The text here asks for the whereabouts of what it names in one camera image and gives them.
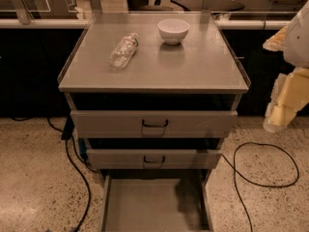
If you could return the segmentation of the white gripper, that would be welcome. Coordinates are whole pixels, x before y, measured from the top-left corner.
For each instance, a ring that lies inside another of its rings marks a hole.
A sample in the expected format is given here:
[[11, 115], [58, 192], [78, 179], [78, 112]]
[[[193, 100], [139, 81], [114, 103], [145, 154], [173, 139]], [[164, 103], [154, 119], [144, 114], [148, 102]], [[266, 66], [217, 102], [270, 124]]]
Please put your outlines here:
[[285, 61], [302, 67], [289, 74], [280, 73], [274, 82], [263, 127], [269, 132], [279, 132], [309, 103], [309, 69], [305, 69], [309, 67], [309, 2], [288, 27], [283, 27], [263, 43], [263, 49], [284, 49]]

